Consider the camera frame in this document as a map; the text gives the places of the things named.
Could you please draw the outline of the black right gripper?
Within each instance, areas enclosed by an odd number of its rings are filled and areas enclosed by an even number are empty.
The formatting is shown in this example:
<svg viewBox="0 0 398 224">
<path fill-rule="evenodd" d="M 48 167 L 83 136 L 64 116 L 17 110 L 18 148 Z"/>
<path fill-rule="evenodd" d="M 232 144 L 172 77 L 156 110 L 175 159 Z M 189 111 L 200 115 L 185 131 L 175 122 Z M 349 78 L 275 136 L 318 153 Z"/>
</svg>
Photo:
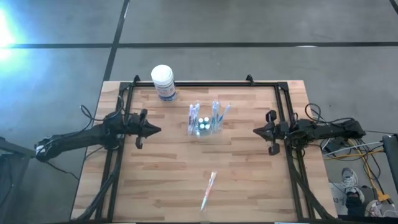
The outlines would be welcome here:
<svg viewBox="0 0 398 224">
<path fill-rule="evenodd" d="M 280 152 L 280 144 L 276 143 L 276 140 L 285 141 L 285 147 L 290 151 L 293 149 L 291 142 L 287 139 L 290 131 L 288 123 L 286 121 L 280 121 L 276 124 L 276 118 L 276 111 L 270 110 L 266 114 L 267 124 L 263 127 L 253 129 L 255 134 L 264 140 L 271 142 L 271 146 L 268 148 L 270 156 L 274 156 Z"/>
</svg>

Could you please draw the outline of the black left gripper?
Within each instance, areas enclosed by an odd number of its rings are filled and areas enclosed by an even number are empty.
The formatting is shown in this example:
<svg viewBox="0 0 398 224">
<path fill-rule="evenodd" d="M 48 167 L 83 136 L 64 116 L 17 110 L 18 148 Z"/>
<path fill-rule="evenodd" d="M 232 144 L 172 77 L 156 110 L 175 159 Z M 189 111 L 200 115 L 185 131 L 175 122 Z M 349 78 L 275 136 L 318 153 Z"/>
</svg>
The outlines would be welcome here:
<svg viewBox="0 0 398 224">
<path fill-rule="evenodd" d="M 138 149 L 143 147 L 143 138 L 161 132 L 161 129 L 147 121 L 147 110 L 142 109 L 140 113 L 128 113 L 124 111 L 127 118 L 125 122 L 126 134 L 136 135 L 135 145 Z"/>
</svg>

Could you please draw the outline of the clear acrylic organizer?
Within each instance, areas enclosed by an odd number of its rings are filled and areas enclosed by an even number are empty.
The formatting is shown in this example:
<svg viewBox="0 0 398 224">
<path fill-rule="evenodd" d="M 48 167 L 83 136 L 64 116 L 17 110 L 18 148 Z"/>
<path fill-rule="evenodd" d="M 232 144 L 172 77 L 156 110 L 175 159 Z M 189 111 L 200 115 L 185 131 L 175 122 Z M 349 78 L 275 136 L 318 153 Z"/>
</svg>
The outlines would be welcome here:
<svg viewBox="0 0 398 224">
<path fill-rule="evenodd" d="M 205 115 L 202 115 L 200 112 L 199 112 L 199 115 L 200 115 L 200 118 L 204 118 L 204 117 L 209 117 L 209 122 L 208 123 L 202 123 L 202 124 L 204 124 L 204 125 L 206 125 L 206 124 L 210 124 L 211 125 L 211 109 L 210 109 L 210 113 L 207 113 L 207 114 L 205 114 Z M 221 114 L 223 113 L 223 111 L 225 110 L 225 108 L 223 109 L 222 107 L 221 107 L 221 103 L 220 103 L 220 110 L 219 110 L 219 117 L 221 116 Z M 209 130 L 206 130 L 205 128 L 204 129 L 201 129 L 201 136 L 199 137 L 199 138 L 201 138 L 201 137 L 203 137 L 203 136 L 209 136 L 209 135 L 214 135 L 214 134 L 218 134 L 218 133 L 221 133 L 222 132 L 222 130 L 223 130 L 223 124 L 222 124 L 222 126 L 221 126 L 221 129 L 219 129 L 218 127 L 216 127 L 215 125 L 214 126 L 212 126 L 211 125 L 211 128 L 209 129 Z M 191 135 L 189 135 L 189 136 L 195 136 L 195 129 L 193 129 L 193 133 L 191 134 Z"/>
</svg>

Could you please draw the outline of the white wipes canister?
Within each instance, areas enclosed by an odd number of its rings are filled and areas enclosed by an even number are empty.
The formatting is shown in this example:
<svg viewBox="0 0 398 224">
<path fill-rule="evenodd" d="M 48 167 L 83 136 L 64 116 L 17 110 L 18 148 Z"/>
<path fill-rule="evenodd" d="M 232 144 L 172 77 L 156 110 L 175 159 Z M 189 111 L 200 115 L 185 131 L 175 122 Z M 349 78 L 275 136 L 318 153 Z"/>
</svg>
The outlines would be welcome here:
<svg viewBox="0 0 398 224">
<path fill-rule="evenodd" d="M 151 78 L 162 101 L 173 101 L 176 99 L 174 73 L 168 65 L 154 67 L 151 71 Z"/>
</svg>

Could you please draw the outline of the orange toothbrush in clear bag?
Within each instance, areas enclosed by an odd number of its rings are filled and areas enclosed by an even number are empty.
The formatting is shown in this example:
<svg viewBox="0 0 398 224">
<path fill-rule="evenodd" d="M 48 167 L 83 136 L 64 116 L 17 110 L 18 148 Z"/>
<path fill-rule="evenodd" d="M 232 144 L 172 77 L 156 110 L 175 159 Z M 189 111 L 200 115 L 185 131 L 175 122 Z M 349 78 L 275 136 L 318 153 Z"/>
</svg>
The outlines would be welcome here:
<svg viewBox="0 0 398 224">
<path fill-rule="evenodd" d="M 206 203 L 207 203 L 208 197 L 210 195 L 213 183 L 214 183 L 214 181 L 216 179 L 216 176 L 217 176 L 217 172 L 212 172 L 211 175 L 210 175 L 210 179 L 208 181 L 208 186 L 207 186 L 207 188 L 205 190 L 205 194 L 204 194 L 204 197 L 203 197 L 203 200 L 202 200 L 202 203 L 201 203 L 201 207 L 200 207 L 200 211 L 201 212 L 203 212 L 205 210 Z"/>
</svg>

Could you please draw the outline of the person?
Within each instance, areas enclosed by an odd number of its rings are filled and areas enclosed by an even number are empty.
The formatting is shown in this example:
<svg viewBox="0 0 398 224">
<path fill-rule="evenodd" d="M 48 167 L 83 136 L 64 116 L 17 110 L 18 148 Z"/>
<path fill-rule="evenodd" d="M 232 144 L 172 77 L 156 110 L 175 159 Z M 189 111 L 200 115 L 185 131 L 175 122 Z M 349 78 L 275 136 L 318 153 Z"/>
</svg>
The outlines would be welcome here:
<svg viewBox="0 0 398 224">
<path fill-rule="evenodd" d="M 343 192 L 346 195 L 347 215 L 351 217 L 383 217 L 382 203 L 377 199 L 366 198 L 358 184 L 358 176 L 349 167 L 341 171 Z"/>
</svg>

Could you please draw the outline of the black equipment panel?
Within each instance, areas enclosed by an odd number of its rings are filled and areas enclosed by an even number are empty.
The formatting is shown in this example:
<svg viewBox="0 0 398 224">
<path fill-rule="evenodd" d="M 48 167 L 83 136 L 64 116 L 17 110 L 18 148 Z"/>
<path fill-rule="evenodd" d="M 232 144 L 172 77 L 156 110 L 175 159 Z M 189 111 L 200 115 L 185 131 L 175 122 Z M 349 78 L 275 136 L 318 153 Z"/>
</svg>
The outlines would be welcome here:
<svg viewBox="0 0 398 224">
<path fill-rule="evenodd" d="M 382 143 L 391 170 L 392 179 L 398 193 L 398 134 L 383 136 Z"/>
</svg>

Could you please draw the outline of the black stand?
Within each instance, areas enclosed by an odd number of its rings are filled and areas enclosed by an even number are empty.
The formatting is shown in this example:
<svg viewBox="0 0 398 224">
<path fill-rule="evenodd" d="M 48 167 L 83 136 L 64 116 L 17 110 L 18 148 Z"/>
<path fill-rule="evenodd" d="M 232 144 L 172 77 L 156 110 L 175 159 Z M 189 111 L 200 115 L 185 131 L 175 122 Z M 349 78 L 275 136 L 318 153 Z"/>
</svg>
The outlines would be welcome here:
<svg viewBox="0 0 398 224">
<path fill-rule="evenodd" d="M 6 224 L 16 195 L 35 151 L 0 137 L 0 224 Z"/>
</svg>

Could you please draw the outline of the black table frame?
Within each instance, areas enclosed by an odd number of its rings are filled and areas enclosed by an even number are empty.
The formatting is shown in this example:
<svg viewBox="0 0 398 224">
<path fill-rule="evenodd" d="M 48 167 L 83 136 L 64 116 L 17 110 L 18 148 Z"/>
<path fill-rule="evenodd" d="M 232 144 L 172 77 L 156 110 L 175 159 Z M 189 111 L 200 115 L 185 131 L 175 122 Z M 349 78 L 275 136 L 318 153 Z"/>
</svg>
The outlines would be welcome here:
<svg viewBox="0 0 398 224">
<path fill-rule="evenodd" d="M 116 151 L 89 147 L 71 217 L 82 218 L 106 179 L 113 183 L 90 220 L 100 223 L 168 224 L 331 221 L 337 216 L 323 156 L 316 146 L 296 153 L 280 142 L 280 152 L 253 129 L 275 110 L 278 121 L 303 118 L 307 103 L 301 81 L 177 82 L 174 101 L 159 99 L 152 82 L 138 78 L 103 84 L 96 119 L 118 106 L 147 110 L 161 132 L 143 141 L 124 136 Z M 218 100 L 225 116 L 221 133 L 196 138 L 187 134 L 190 104 L 210 113 Z M 212 172 L 217 172 L 205 210 L 201 203 Z"/>
</svg>

